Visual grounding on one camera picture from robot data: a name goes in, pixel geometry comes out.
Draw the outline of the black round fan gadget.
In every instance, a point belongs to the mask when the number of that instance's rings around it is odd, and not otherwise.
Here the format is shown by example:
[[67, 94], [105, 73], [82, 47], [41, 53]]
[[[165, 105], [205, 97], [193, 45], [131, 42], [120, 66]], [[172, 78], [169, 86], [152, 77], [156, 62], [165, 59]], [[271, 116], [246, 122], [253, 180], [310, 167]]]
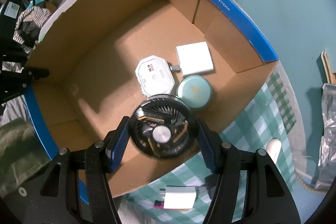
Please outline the black round fan gadget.
[[183, 100], [158, 94], [135, 109], [129, 128], [130, 137], [140, 151], [157, 159], [171, 159], [195, 143], [199, 124]]

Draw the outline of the green round tin can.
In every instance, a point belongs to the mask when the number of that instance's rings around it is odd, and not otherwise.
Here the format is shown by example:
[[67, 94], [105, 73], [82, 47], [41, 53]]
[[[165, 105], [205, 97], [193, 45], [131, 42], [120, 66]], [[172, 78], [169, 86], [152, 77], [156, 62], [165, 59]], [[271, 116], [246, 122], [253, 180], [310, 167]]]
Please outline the green round tin can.
[[210, 82], [202, 76], [188, 76], [181, 80], [176, 91], [190, 109], [201, 110], [211, 101], [213, 89]]

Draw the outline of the white oval earbuds case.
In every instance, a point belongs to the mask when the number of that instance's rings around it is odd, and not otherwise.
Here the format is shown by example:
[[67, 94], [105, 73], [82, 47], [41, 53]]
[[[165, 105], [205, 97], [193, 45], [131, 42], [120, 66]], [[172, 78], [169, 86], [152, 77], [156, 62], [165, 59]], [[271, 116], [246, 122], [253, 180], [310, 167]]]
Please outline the white oval earbuds case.
[[281, 152], [281, 141], [277, 138], [270, 139], [266, 145], [266, 151], [272, 161], [276, 164]]

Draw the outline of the white charger with port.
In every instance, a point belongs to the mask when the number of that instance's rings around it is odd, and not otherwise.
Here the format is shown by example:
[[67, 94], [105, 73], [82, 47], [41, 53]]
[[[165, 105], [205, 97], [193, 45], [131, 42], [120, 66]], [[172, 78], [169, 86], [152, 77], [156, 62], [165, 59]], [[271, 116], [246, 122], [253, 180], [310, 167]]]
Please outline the white charger with port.
[[194, 207], [197, 191], [194, 186], [167, 186], [160, 189], [163, 208], [168, 210], [190, 210]]

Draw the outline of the white square charger block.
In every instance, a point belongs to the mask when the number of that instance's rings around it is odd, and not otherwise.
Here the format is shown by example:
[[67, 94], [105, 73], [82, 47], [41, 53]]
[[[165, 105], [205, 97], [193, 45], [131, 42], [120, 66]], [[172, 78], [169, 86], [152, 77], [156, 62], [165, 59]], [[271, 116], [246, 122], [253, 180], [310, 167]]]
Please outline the white square charger block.
[[206, 42], [185, 44], [175, 47], [178, 65], [172, 65], [172, 72], [180, 72], [182, 77], [203, 75], [214, 70], [213, 60]]

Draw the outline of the blue cardboard box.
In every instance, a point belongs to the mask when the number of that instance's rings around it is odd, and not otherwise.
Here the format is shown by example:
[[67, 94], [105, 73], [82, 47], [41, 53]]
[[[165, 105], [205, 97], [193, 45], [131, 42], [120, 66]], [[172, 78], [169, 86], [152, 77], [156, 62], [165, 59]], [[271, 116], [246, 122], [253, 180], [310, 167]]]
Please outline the blue cardboard box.
[[204, 109], [155, 100], [164, 118], [140, 124], [171, 129], [173, 144], [196, 133], [197, 119], [225, 129], [248, 105], [278, 62], [252, 19], [233, 0], [74, 0], [56, 11], [27, 62], [49, 75], [33, 82], [26, 102], [45, 151], [85, 149], [104, 139], [145, 100], [135, 75], [150, 56], [181, 61], [179, 46], [205, 42], [214, 91]]

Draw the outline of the green checkered tablecloth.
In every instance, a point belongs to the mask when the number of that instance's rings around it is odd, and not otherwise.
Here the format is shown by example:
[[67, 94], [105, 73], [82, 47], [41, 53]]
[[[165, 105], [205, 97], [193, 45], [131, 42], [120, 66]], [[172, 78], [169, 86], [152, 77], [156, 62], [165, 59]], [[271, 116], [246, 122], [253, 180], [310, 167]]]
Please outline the green checkered tablecloth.
[[[293, 188], [295, 174], [290, 144], [268, 82], [261, 87], [237, 118], [221, 132], [220, 137], [238, 149], [250, 152], [266, 148], [271, 139], [278, 139], [281, 142], [281, 149], [276, 166], [288, 188]], [[205, 192], [197, 191], [194, 206], [189, 211], [156, 209], [154, 203], [163, 199], [159, 189], [170, 185], [199, 188], [208, 175], [210, 170], [206, 168], [201, 153], [197, 153], [173, 171], [147, 186], [124, 195], [122, 199], [159, 223], [202, 223], [211, 203], [209, 195]]]

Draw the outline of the white octagonal floss box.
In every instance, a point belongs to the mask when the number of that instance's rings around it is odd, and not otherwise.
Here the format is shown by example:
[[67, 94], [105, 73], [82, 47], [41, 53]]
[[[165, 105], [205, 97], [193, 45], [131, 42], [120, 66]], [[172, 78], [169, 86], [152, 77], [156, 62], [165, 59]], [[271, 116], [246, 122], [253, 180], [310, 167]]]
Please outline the white octagonal floss box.
[[155, 55], [141, 59], [135, 69], [135, 75], [142, 94], [146, 97], [170, 94], [175, 86], [167, 61]]

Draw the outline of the crinkled silver foil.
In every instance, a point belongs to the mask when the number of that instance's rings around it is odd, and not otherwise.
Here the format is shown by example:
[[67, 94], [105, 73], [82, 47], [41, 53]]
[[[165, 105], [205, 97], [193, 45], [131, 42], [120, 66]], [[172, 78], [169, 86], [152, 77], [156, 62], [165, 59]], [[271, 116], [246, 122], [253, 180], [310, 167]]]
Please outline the crinkled silver foil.
[[319, 147], [319, 175], [315, 189], [328, 191], [335, 179], [335, 84], [324, 84], [322, 90], [321, 110], [324, 131]]

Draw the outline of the striped cloth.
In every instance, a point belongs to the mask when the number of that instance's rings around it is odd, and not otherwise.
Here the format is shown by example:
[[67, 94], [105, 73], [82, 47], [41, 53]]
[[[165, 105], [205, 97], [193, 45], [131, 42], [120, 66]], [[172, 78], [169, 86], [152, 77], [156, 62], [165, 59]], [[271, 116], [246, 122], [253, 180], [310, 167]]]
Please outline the striped cloth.
[[13, 40], [19, 43], [28, 55], [39, 43], [40, 31], [51, 15], [52, 13], [49, 9], [39, 6], [33, 6], [19, 15]]

